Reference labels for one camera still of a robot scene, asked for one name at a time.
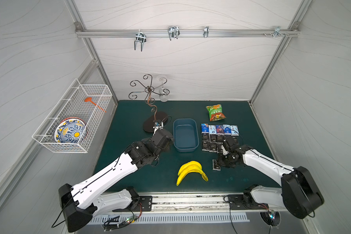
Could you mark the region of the white blue tissue pack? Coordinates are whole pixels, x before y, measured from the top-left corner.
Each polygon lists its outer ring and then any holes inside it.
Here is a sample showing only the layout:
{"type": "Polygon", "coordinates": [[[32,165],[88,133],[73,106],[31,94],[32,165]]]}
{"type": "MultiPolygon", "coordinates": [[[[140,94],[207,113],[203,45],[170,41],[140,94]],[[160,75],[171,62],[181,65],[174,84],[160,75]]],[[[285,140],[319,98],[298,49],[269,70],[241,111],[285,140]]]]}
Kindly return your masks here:
{"type": "Polygon", "coordinates": [[[239,130],[237,125],[230,125],[231,127],[231,135],[232,136],[239,136],[239,130]]]}

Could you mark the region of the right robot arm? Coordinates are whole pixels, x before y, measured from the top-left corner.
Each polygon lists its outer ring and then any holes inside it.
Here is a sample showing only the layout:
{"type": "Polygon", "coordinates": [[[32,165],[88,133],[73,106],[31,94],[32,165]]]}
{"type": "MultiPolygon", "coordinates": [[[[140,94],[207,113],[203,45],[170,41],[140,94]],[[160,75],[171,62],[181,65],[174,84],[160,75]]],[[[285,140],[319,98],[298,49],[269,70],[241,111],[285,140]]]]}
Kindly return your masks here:
{"type": "Polygon", "coordinates": [[[305,167],[282,164],[258,152],[249,145],[239,145],[232,136],[225,137],[217,163],[221,167],[235,168],[238,165],[252,167],[276,182],[279,187],[252,185],[244,190],[242,204],[247,208],[269,205],[286,208],[293,216],[304,219],[314,217],[315,210],[325,203],[324,197],[305,167]]]}

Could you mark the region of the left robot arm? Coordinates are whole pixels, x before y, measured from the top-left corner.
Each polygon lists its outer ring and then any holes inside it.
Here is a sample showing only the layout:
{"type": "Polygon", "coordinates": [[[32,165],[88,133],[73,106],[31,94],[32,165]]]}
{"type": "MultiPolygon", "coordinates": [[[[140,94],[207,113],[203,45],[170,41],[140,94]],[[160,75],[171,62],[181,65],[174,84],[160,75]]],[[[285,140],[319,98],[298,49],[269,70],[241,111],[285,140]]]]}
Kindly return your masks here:
{"type": "Polygon", "coordinates": [[[104,192],[143,166],[152,164],[173,142],[169,131],[158,129],[152,137],[130,144],[115,161],[90,178],[75,185],[62,185],[58,195],[68,232],[80,230],[103,212],[133,209],[139,198],[134,188],[109,195],[104,192]]]}

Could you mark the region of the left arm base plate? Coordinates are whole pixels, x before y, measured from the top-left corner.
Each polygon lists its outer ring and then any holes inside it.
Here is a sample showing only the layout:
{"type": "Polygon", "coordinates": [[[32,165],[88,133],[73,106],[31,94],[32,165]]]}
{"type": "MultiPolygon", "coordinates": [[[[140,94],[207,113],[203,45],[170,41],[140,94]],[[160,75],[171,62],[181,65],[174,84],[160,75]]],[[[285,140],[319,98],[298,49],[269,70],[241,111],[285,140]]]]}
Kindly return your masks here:
{"type": "Polygon", "coordinates": [[[152,201],[152,196],[139,196],[137,198],[134,198],[127,208],[116,209],[112,212],[149,212],[152,210],[152,201]]]}

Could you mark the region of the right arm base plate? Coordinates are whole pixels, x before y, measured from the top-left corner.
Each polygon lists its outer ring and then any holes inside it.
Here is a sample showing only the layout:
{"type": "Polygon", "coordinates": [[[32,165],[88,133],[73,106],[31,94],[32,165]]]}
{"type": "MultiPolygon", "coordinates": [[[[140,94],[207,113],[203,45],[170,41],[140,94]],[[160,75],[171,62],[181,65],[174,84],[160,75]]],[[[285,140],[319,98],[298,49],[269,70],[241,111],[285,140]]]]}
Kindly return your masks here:
{"type": "Polygon", "coordinates": [[[224,197],[231,210],[268,210],[266,203],[257,203],[250,194],[233,194],[224,197]]]}

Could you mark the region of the teal plastic storage box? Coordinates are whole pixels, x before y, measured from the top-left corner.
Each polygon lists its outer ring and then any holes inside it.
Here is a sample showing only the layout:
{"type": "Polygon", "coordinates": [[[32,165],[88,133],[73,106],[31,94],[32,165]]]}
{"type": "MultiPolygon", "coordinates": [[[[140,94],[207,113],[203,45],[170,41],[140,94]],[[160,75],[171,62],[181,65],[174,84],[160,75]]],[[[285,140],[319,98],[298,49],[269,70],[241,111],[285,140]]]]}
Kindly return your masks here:
{"type": "Polygon", "coordinates": [[[194,152],[199,146],[197,123],[193,119],[177,119],[173,123],[174,147],[178,152],[194,152]]]}

